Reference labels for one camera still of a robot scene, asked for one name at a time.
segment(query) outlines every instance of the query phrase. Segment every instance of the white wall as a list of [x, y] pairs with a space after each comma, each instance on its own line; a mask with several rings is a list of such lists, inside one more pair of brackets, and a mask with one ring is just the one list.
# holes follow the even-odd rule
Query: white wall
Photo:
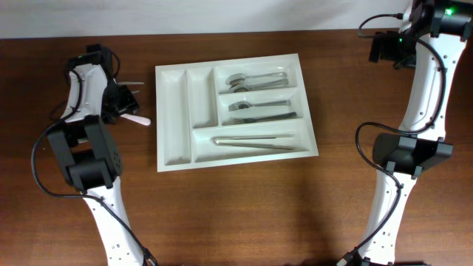
[[[353, 29], [409, 0], [1, 0], [0, 38]], [[381, 18], [368, 27], [395, 27]]]

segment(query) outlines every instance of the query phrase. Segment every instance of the stainless steel utensil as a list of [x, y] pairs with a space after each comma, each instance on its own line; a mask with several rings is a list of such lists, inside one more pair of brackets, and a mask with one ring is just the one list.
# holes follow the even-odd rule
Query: stainless steel utensil
[[272, 144], [261, 144], [261, 143], [228, 143], [229, 140], [272, 140], [283, 137], [292, 137], [289, 134], [281, 134], [274, 136], [244, 136], [244, 137], [214, 137], [214, 144], [217, 146], [233, 146], [233, 147], [248, 147], [248, 148], [261, 148], [261, 149], [283, 149], [293, 150], [294, 148], [285, 146], [276, 146]]
[[117, 85], [144, 85], [141, 81], [119, 81]]
[[237, 84], [243, 83], [245, 80], [249, 78], [264, 78], [264, 77], [286, 78], [287, 74], [285, 72], [275, 72], [275, 73], [269, 73], [269, 74], [263, 74], [263, 75], [249, 76], [243, 73], [238, 73], [238, 74], [233, 74], [230, 77], [228, 77], [225, 83], [227, 85], [237, 85]]
[[251, 107], [261, 107], [261, 106], [290, 106], [290, 100], [277, 100], [267, 103], [249, 103], [246, 100], [242, 100], [236, 103], [232, 103], [228, 106], [228, 111], [236, 111], [240, 109], [247, 109]]
[[292, 118], [296, 117], [297, 113], [296, 112], [290, 112], [287, 114], [283, 115], [272, 115], [268, 117], [253, 117], [253, 118], [234, 118], [234, 123], [235, 124], [243, 124], [243, 123], [256, 123], [261, 120], [279, 120], [279, 119], [287, 119], [287, 118]]
[[254, 85], [240, 83], [240, 84], [231, 86], [228, 91], [229, 92], [249, 92], [249, 91], [258, 90], [259, 88], [263, 88], [267, 86], [278, 86], [278, 85], [287, 85], [287, 84], [289, 84], [289, 81], [287, 80], [287, 78], [277, 80], [277, 81], [254, 84]]

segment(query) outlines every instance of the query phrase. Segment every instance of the wooden tabletop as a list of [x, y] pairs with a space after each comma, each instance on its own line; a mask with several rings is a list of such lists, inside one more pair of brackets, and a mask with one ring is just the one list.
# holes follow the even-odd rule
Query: wooden tabletop
[[[87, 44], [120, 56], [119, 81], [144, 81], [136, 98], [150, 127], [109, 126], [123, 158], [123, 201], [134, 232], [164, 265], [324, 265], [361, 240], [375, 171], [358, 155], [364, 121], [398, 126], [414, 71], [368, 62], [354, 30], [146, 35], [0, 41], [0, 261], [3, 265], [106, 265], [94, 219], [80, 199], [56, 199], [33, 181], [30, 153], [67, 99], [62, 70]], [[298, 53], [319, 157], [156, 172], [154, 66]], [[422, 174], [408, 200], [398, 261], [473, 264], [473, 47], [455, 73], [446, 116], [450, 160]], [[365, 129], [366, 151], [377, 129]], [[48, 142], [38, 171], [66, 185]]]

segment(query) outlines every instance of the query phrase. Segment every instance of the white plastic utensil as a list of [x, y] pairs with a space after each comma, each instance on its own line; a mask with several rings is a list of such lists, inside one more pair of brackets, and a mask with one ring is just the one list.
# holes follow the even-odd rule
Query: white plastic utensil
[[121, 115], [121, 117], [126, 118], [128, 120], [131, 120], [133, 122], [142, 124], [144, 126], [151, 125], [151, 119], [146, 118], [146, 117], [141, 117], [141, 116], [137, 116], [137, 115], [129, 115], [129, 114], [123, 114], [123, 115]]

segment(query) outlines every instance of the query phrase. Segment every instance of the silver spoon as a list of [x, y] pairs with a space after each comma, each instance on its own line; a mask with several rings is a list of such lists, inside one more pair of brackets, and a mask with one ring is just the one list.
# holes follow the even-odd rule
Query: silver spoon
[[259, 90], [259, 88], [267, 87], [267, 86], [277, 86], [277, 85], [287, 85], [289, 84], [289, 81], [287, 78], [281, 79], [278, 81], [270, 81], [266, 83], [261, 83], [261, 84], [254, 84], [254, 85], [248, 85], [246, 83], [240, 83], [237, 85], [233, 85], [230, 87], [228, 92], [250, 92], [254, 90]]
[[286, 78], [287, 74], [285, 72], [275, 72], [275, 73], [269, 73], [269, 74], [263, 74], [263, 75], [249, 76], [243, 73], [238, 73], [238, 74], [233, 74], [230, 77], [228, 77], [225, 83], [227, 85], [236, 85], [236, 84], [243, 83], [246, 79], [249, 79], [249, 78], [263, 78], [263, 77]]

